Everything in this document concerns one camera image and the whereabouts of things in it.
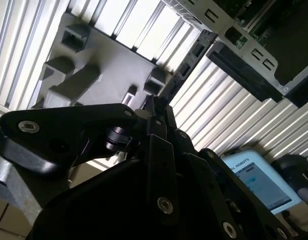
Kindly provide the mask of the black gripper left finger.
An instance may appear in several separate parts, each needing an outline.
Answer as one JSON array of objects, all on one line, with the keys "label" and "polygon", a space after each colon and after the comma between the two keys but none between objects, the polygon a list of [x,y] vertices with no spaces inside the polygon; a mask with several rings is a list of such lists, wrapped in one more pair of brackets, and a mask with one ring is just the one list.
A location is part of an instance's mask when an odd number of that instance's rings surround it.
[{"label": "black gripper left finger", "polygon": [[125,152],[121,163],[164,159],[175,166],[165,104],[153,97],[141,112],[121,103],[10,112],[0,119],[0,158],[43,210],[70,190],[70,169],[87,161]]}]

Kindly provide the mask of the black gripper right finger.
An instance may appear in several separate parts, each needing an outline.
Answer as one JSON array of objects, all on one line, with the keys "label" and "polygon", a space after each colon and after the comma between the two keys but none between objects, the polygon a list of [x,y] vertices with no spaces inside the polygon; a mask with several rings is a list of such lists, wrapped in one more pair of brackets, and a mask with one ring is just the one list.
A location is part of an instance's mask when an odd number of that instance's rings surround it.
[{"label": "black gripper right finger", "polygon": [[172,107],[164,105],[167,137],[175,153],[180,212],[212,240],[291,240],[286,227],[213,151],[196,151],[177,128]]}]

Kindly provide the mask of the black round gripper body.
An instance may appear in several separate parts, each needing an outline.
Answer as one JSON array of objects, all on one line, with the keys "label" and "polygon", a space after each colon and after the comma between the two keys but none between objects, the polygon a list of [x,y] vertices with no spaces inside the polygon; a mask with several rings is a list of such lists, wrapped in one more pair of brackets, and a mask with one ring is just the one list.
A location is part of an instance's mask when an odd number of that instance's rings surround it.
[{"label": "black round gripper body", "polygon": [[173,161],[133,159],[50,202],[31,240],[218,240],[220,226],[192,174]]}]

